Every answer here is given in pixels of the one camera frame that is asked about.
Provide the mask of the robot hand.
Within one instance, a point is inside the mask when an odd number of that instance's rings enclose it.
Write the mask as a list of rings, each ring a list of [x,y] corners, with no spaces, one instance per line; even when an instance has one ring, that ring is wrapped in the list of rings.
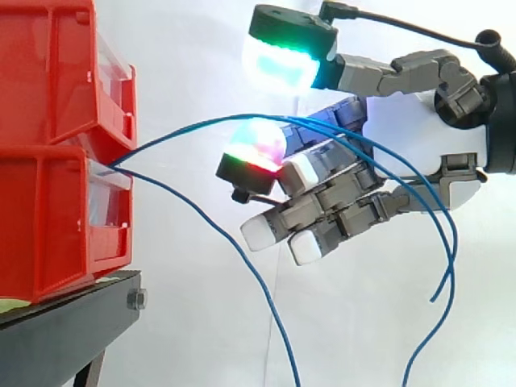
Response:
[[[487,89],[449,51],[382,63],[337,51],[335,19],[381,21],[341,2],[316,15],[259,4],[243,58],[257,81],[299,95],[344,92],[307,117],[243,121],[217,176],[236,202],[286,195],[241,225],[254,252],[286,241],[299,265],[399,214],[449,214],[481,187],[489,166]]]

